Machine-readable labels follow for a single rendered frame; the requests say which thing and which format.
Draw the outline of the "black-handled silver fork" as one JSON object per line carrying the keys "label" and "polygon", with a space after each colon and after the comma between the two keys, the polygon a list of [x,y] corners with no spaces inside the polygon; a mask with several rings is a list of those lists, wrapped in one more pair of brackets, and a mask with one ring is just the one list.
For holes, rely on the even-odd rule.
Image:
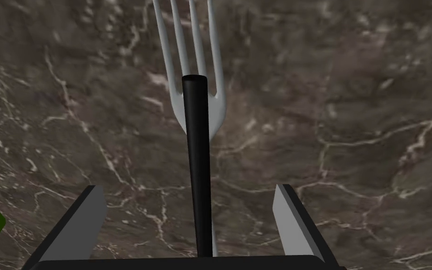
{"label": "black-handled silver fork", "polygon": [[187,136],[197,255],[199,257],[216,257],[218,249],[211,214],[209,146],[210,141],[225,119],[226,96],[213,1],[207,0],[207,6],[209,37],[216,81],[215,95],[211,95],[208,91],[206,64],[194,0],[188,0],[188,2],[198,68],[196,74],[191,74],[189,70],[186,44],[176,0],[170,0],[182,71],[182,93],[177,91],[170,44],[159,1],[152,1],[167,73],[171,105],[180,127]]}

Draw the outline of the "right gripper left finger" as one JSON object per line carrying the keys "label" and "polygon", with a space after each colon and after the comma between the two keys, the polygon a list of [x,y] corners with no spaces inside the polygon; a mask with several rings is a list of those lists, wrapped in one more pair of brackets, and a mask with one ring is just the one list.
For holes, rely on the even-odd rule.
{"label": "right gripper left finger", "polygon": [[101,186],[87,186],[24,264],[87,260],[107,214]]}

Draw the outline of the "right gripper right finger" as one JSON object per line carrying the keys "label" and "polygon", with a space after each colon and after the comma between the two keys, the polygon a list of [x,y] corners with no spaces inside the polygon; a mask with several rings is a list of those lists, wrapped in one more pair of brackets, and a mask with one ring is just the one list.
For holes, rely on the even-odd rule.
{"label": "right gripper right finger", "polygon": [[313,255],[324,263],[337,263],[330,247],[289,184],[276,186],[272,210],[285,255]]}

